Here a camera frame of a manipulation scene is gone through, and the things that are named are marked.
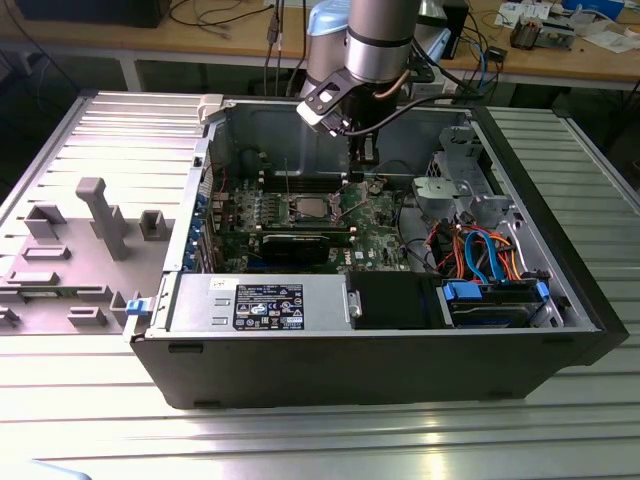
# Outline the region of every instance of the gray post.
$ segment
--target gray post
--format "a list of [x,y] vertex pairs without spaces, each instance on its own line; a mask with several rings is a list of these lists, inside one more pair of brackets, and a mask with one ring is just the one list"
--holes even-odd
[[106,184],[102,178],[82,177],[76,187],[78,198],[87,203],[96,227],[114,260],[124,260],[128,249],[122,240],[119,226],[111,215],[111,209],[104,198]]

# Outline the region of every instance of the connector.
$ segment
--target connector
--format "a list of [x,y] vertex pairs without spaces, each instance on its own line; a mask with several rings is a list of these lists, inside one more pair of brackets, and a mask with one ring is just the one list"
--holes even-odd
[[269,22],[269,29],[267,30],[267,42],[269,45],[273,45],[278,41],[278,33],[280,29],[280,19],[276,12],[271,15],[271,21]]

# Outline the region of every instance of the blue cable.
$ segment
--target blue cable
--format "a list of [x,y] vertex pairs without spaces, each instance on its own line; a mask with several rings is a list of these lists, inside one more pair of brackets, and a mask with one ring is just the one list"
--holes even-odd
[[496,252],[496,247],[491,241],[491,237],[489,237],[489,235],[487,235],[485,232],[479,232],[475,230],[467,235],[467,239],[464,241],[464,259],[467,262],[469,269],[478,276],[482,283],[489,283],[487,277],[485,277],[484,274],[480,270],[478,270],[473,263],[471,244],[473,243],[473,237],[475,237],[476,235],[482,236],[485,243],[487,244],[489,264],[491,265],[491,272],[493,272],[494,278],[498,281],[504,280],[504,272],[502,271],[502,269],[500,268],[500,264],[498,263],[498,253]]

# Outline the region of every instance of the table leg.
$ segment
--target table leg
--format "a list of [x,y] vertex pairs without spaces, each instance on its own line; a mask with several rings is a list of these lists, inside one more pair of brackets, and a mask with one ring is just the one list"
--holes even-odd
[[122,57],[120,60],[120,68],[122,68],[122,75],[124,81],[127,84],[127,90],[130,92],[143,92],[144,82],[136,60],[133,57]]

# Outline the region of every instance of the wire bundle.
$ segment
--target wire bundle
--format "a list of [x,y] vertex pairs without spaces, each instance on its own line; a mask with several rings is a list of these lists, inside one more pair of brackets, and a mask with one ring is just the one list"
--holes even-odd
[[[436,233],[441,231],[440,225],[434,227],[425,242],[429,247]],[[462,226],[460,229],[451,229],[450,233],[453,251],[438,263],[435,268],[438,273],[450,278],[469,279],[487,284],[489,278],[482,272],[481,267],[485,259],[488,259],[491,274],[496,281],[522,280],[518,272],[515,245],[502,235],[476,226]],[[474,245],[486,247],[485,253],[477,263],[473,259]],[[443,272],[443,268],[452,258],[455,260],[455,267],[449,272]]]

